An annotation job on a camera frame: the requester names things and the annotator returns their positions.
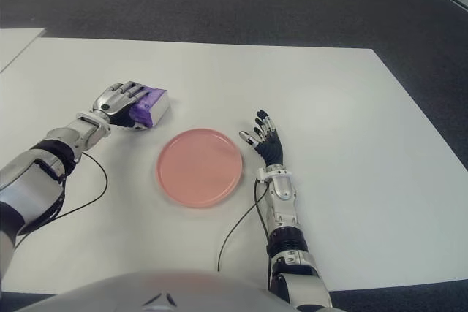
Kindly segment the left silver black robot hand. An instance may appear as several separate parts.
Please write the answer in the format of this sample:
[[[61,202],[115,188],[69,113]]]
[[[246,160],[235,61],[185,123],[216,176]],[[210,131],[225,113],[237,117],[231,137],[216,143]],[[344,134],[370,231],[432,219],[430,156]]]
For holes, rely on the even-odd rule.
[[[108,87],[94,101],[92,113],[109,124],[132,129],[153,126],[147,98],[152,90],[142,84],[129,81]]]

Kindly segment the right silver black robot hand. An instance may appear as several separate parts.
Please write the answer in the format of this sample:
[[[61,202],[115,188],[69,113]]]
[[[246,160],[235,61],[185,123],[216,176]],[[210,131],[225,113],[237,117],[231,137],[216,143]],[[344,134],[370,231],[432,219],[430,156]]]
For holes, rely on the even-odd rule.
[[[245,131],[240,131],[239,137],[257,152],[267,167],[283,166],[283,147],[273,119],[266,111],[258,110],[254,121],[256,126],[253,130],[257,137]]]

